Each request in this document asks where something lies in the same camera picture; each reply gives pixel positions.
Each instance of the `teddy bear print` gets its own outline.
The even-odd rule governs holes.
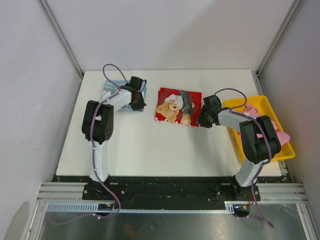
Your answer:
[[[191,124],[191,111],[195,104],[191,102],[189,92],[179,90],[178,95],[171,94],[164,103],[159,105],[156,112],[164,116],[169,122],[174,123],[179,111],[182,111],[180,123],[183,125]]]

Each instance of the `metal floor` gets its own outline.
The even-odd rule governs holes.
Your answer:
[[[66,225],[44,221],[41,240],[306,240],[295,204],[261,205],[274,229],[257,219],[231,214],[121,213],[112,219],[84,217]],[[83,213],[47,212],[55,223]],[[251,215],[257,215],[254,206]]]

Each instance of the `yellow tray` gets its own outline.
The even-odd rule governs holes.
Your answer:
[[[247,103],[253,105],[256,109],[259,110],[259,113],[261,115],[267,115],[269,118],[273,121],[275,121],[278,130],[284,131],[282,126],[280,125],[279,120],[277,119],[277,116],[272,109],[270,102],[268,101],[268,98],[264,95],[260,96],[250,96],[247,98]],[[224,106],[232,108],[234,106],[239,106],[244,103],[243,98],[237,98],[237,99],[228,99],[224,101]],[[245,107],[239,107],[236,108],[235,111],[237,112],[243,112],[245,110]],[[236,146],[237,146],[237,152],[240,155],[242,161],[245,160],[246,156],[242,148],[242,143],[240,141],[240,138],[238,136],[238,133],[236,130],[232,129],[232,135],[234,136]],[[292,148],[290,142],[287,142],[281,147],[281,151],[277,153],[272,161],[283,161],[286,159],[292,159],[296,156],[294,149]]]

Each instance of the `white table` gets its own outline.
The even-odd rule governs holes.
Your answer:
[[[147,79],[144,112],[117,112],[108,143],[109,172],[114,176],[233,176],[241,167],[232,138],[224,126],[211,129],[155,121],[160,87],[202,92],[206,97],[222,88],[235,88],[247,96],[257,90],[250,70],[129,70]],[[121,80],[117,71],[107,71]],[[91,172],[89,142],[81,132],[89,100],[99,101],[106,79],[102,71],[85,72],[62,150],[57,176],[88,176]],[[239,98],[233,91],[218,94],[221,101]],[[280,176],[278,162],[265,166],[260,176]]]

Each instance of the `cable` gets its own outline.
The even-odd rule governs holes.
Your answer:
[[[252,120],[252,121],[255,123],[255,125],[258,127],[260,133],[262,134],[264,143],[265,143],[265,145],[266,145],[266,149],[267,149],[267,151],[268,151],[268,161],[262,163],[262,166],[270,163],[271,160],[272,160],[272,154],[271,154],[270,145],[269,145],[269,142],[268,142],[268,140],[267,140],[267,136],[266,136],[264,130],[262,129],[262,127],[260,126],[260,124],[258,123],[258,121],[257,121],[254,117],[252,117],[252,116],[250,116],[250,115],[245,115],[245,114],[240,113],[240,112],[232,111],[232,109],[231,109],[231,112],[232,112],[233,114],[235,114],[235,115],[238,115],[238,116],[241,116],[241,117],[245,117],[245,118],[247,118],[247,119],[250,119],[250,120]]]
[[[92,213],[86,213],[86,214],[82,214],[80,216],[77,216],[71,220],[68,220],[68,221],[64,221],[64,222],[53,222],[51,221],[51,219],[49,218],[49,216],[46,217],[46,220],[48,221],[48,223],[52,224],[52,225],[55,225],[55,226],[61,226],[61,225],[66,225],[66,224],[70,224],[70,223],[73,223],[74,221],[77,221],[78,219],[81,219],[81,218],[84,218],[84,217],[89,217],[89,216],[92,216],[94,217],[95,215],[92,214]]]
[[[246,209],[246,208],[250,207],[251,205],[253,205],[255,202],[254,202],[254,199],[252,198],[250,193],[248,194],[248,198],[249,198],[248,203],[246,203],[245,205],[234,206],[234,208],[235,209]]]
[[[230,108],[230,111],[232,111],[233,109],[241,108],[241,107],[243,107],[243,106],[245,106],[245,105],[247,104],[247,101],[248,101],[247,96],[246,96],[242,91],[240,91],[240,90],[238,90],[238,89],[235,89],[235,88],[232,88],[232,87],[222,88],[222,89],[220,89],[219,91],[216,91],[214,94],[216,95],[216,94],[218,94],[218,93],[220,93],[220,92],[222,92],[222,91],[225,91],[225,90],[231,90],[231,91],[238,92],[238,93],[240,93],[240,94],[244,97],[244,103],[241,104],[241,105],[239,105],[239,106],[231,107],[231,108]]]
[[[253,179],[252,179],[252,181],[251,181],[252,197],[253,197],[254,203],[255,203],[255,205],[256,205],[256,208],[258,209],[258,211],[259,211],[259,213],[260,213],[261,216],[251,215],[251,216],[247,216],[247,217],[238,217],[236,214],[234,214],[234,215],[237,217],[237,219],[240,219],[240,218],[241,218],[241,219],[243,219],[243,218],[246,218],[246,219],[248,219],[248,218],[254,218],[254,219],[264,220],[264,221],[266,222],[266,224],[267,224],[270,228],[273,229],[275,226],[266,219],[264,213],[262,212],[262,210],[260,209],[260,206],[258,205],[258,202],[257,202],[257,199],[256,199],[256,195],[255,195],[255,191],[254,191],[254,183],[255,183],[255,180],[257,179],[258,175],[260,174],[263,166],[266,165],[266,164],[268,164],[268,163],[270,163],[271,160],[272,160],[271,149],[270,149],[269,142],[268,142],[268,140],[267,140],[267,136],[266,136],[264,130],[262,129],[262,127],[260,126],[260,124],[258,123],[258,121],[257,121],[254,117],[249,116],[249,115],[244,115],[243,113],[240,113],[240,112],[233,111],[233,109],[243,107],[243,106],[245,106],[245,105],[247,104],[247,101],[248,101],[247,96],[246,96],[243,92],[241,92],[240,90],[237,90],[237,89],[234,89],[234,88],[230,88],[230,87],[220,89],[219,91],[216,91],[215,94],[220,93],[220,92],[225,91],[225,90],[236,91],[236,92],[240,93],[240,94],[244,97],[244,103],[243,103],[242,105],[234,106],[234,107],[230,108],[230,112],[231,112],[232,114],[235,114],[235,115],[238,115],[238,116],[242,116],[242,117],[248,118],[248,119],[250,119],[250,120],[252,120],[252,121],[254,122],[254,124],[258,127],[258,129],[260,130],[260,132],[261,132],[261,134],[262,134],[264,143],[265,143],[266,148],[267,148],[267,151],[268,151],[268,161],[263,162],[263,163],[261,164],[260,168],[258,169],[257,173],[255,174],[255,176],[253,177]]]
[[[78,220],[78,219],[81,219],[81,218],[84,218],[84,217],[88,217],[88,216],[93,216],[93,217],[94,217],[94,216],[97,216],[98,220],[99,220],[99,219],[110,219],[110,218],[113,218],[114,216],[116,216],[116,215],[120,212],[120,210],[121,210],[121,203],[120,203],[117,195],[116,195],[114,192],[112,192],[112,191],[102,182],[102,180],[100,179],[100,177],[99,177],[99,175],[98,175],[98,173],[97,173],[96,155],[95,155],[95,153],[96,153],[96,144],[95,144],[95,141],[94,141],[94,138],[93,138],[93,131],[94,131],[94,126],[95,126],[95,120],[96,120],[96,117],[97,117],[97,115],[98,115],[99,108],[101,107],[102,104],[104,104],[105,102],[109,101],[110,99],[116,97],[117,95],[119,95],[119,94],[121,93],[121,88],[119,87],[119,85],[117,85],[116,83],[114,83],[113,81],[111,81],[111,80],[107,77],[107,75],[106,75],[106,73],[105,73],[105,67],[107,67],[107,66],[113,66],[113,67],[115,67],[115,68],[121,73],[121,75],[123,76],[123,79],[128,83],[125,75],[122,73],[122,71],[120,70],[120,68],[118,68],[116,65],[111,64],[111,63],[108,63],[108,64],[106,64],[106,65],[103,66],[102,72],[103,72],[104,77],[105,77],[109,82],[111,82],[112,84],[114,84],[114,85],[117,87],[117,91],[116,91],[114,94],[112,94],[111,96],[107,97],[105,100],[99,102],[99,104],[98,104],[97,107],[95,108],[95,111],[94,111],[94,114],[93,114],[93,117],[92,117],[92,121],[91,121],[91,125],[90,125],[90,141],[91,141],[91,143],[92,143],[92,165],[93,165],[94,174],[95,174],[96,178],[98,179],[99,183],[100,183],[100,184],[102,185],[102,187],[103,187],[105,190],[107,190],[107,192],[110,193],[110,194],[113,196],[113,198],[116,200],[116,202],[115,202],[115,204],[113,205],[113,207],[115,207],[115,205],[116,205],[117,203],[118,203],[119,207],[118,207],[117,211],[116,211],[114,214],[112,214],[112,215],[109,215],[109,214],[108,214],[108,215],[106,215],[106,216],[102,216],[102,215],[99,215],[99,214],[96,214],[96,213],[93,213],[93,214],[92,214],[92,213],[86,213],[86,214],[80,215],[80,216],[78,216],[78,217],[75,217],[75,218],[73,218],[73,219],[71,219],[71,220],[68,220],[68,221],[65,221],[65,222],[52,222],[52,221],[49,219],[49,217],[48,217],[47,220],[48,220],[48,222],[49,222],[50,224],[52,224],[52,225],[61,226],[61,225],[73,223],[74,221],[76,221],[76,220]]]
[[[107,63],[106,65],[103,66],[103,68],[102,68],[102,73],[103,73],[105,79],[107,79],[110,83],[112,83],[113,85],[115,85],[115,86],[118,88],[118,90],[120,90],[120,86],[119,86],[118,84],[116,84],[114,81],[111,81],[111,80],[107,77],[107,75],[106,75],[106,73],[105,73],[105,68],[108,67],[108,66],[112,66],[112,67],[116,68],[116,69],[121,73],[121,75],[122,75],[123,79],[126,81],[126,83],[129,83],[128,80],[126,79],[125,75],[122,73],[122,71],[120,70],[119,67],[117,67],[116,65],[114,65],[114,64],[112,64],[112,63]]]
[[[262,210],[260,209],[260,206],[259,206],[259,204],[258,204],[258,202],[257,202],[257,199],[256,199],[255,191],[254,191],[254,183],[255,183],[255,180],[257,179],[258,175],[260,174],[263,166],[266,165],[266,164],[268,164],[268,163],[270,163],[271,160],[272,160],[271,149],[270,149],[269,142],[268,142],[268,140],[267,140],[267,136],[266,136],[264,130],[262,129],[262,127],[260,126],[260,124],[258,123],[258,121],[257,121],[254,117],[249,116],[249,115],[244,115],[244,114],[242,114],[242,113],[240,113],[240,112],[232,111],[232,109],[231,109],[231,113],[252,120],[252,121],[254,122],[254,124],[258,127],[258,129],[260,130],[260,132],[261,132],[261,134],[262,134],[262,137],[263,137],[263,140],[264,140],[264,143],[265,143],[265,145],[266,145],[266,148],[267,148],[267,151],[268,151],[268,161],[266,161],[266,162],[264,162],[264,163],[261,164],[259,170],[256,172],[255,176],[253,177],[253,179],[252,179],[252,181],[251,181],[252,197],[253,197],[254,203],[255,203],[255,205],[256,205],[256,208],[258,209],[258,211],[259,211],[259,213],[260,213],[261,216],[251,216],[251,217],[252,217],[252,218],[254,217],[254,218],[256,218],[256,219],[262,219],[262,220],[264,220],[264,221],[266,222],[266,224],[267,224],[270,228],[273,229],[275,226],[266,219],[264,213],[263,213]]]

